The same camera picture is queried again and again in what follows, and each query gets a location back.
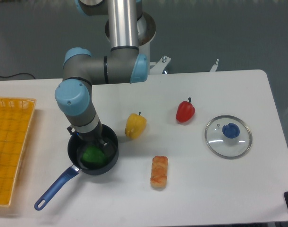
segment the orange tray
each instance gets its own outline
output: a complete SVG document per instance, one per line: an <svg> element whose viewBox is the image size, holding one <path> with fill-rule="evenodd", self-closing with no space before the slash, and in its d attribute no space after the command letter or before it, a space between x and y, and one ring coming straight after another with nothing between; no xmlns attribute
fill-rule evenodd
<svg viewBox="0 0 288 227"><path fill-rule="evenodd" d="M36 99L0 97L0 206L9 206Z"/></svg>

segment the gray floor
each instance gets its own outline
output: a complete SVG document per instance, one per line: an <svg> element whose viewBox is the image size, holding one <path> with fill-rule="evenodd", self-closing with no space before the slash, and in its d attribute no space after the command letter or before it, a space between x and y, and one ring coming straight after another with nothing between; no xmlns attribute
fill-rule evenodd
<svg viewBox="0 0 288 227"><path fill-rule="evenodd" d="M288 0L144 0L157 24L151 61L172 58L170 73L264 70L288 144ZM73 0L0 3L0 75L61 78L72 47L110 52L107 16L83 17ZM21 76L15 79L28 79Z"/></svg>

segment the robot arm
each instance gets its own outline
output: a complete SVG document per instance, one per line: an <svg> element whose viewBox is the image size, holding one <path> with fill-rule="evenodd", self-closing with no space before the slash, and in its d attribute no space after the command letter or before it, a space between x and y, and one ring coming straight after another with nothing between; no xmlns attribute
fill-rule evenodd
<svg viewBox="0 0 288 227"><path fill-rule="evenodd" d="M97 12L91 4L105 9L107 3L111 52L110 56L92 58L86 49L69 50L63 64L63 82L57 87L55 98L79 137L93 141L101 138L102 124L92 103L92 85L147 79L147 57L139 54L137 36L136 12L137 8L142 10L142 4L138 0L79 0L78 3L89 15Z"/></svg>

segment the blue joint cap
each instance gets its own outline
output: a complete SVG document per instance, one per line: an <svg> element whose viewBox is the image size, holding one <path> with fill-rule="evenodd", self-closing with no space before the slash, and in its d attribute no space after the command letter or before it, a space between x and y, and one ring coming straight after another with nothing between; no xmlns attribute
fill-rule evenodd
<svg viewBox="0 0 288 227"><path fill-rule="evenodd" d="M83 49L81 47L72 48L72 49L68 50L67 53L65 54L63 67L64 67L64 64L67 62L68 59L70 59L71 57L74 57L75 55L78 55L78 54L86 54L86 55L92 56L92 53L87 49Z"/></svg>
<svg viewBox="0 0 288 227"><path fill-rule="evenodd" d="M79 11L79 13L81 13L83 16L88 16L88 15L87 15L86 13L84 13L84 11L82 10L82 8L81 8L78 0L75 0L75 5L76 5L77 10Z"/></svg>
<svg viewBox="0 0 288 227"><path fill-rule="evenodd" d="M147 57L145 54L139 54L131 74L130 83L144 82L147 80Z"/></svg>
<svg viewBox="0 0 288 227"><path fill-rule="evenodd" d="M228 125L224 125L222 131L223 131L223 134L230 139L238 137L240 133L239 127L234 123L229 123Z"/></svg>
<svg viewBox="0 0 288 227"><path fill-rule="evenodd" d="M68 116L82 114L90 102L86 86L77 79L61 82L55 90L55 98L60 110Z"/></svg>

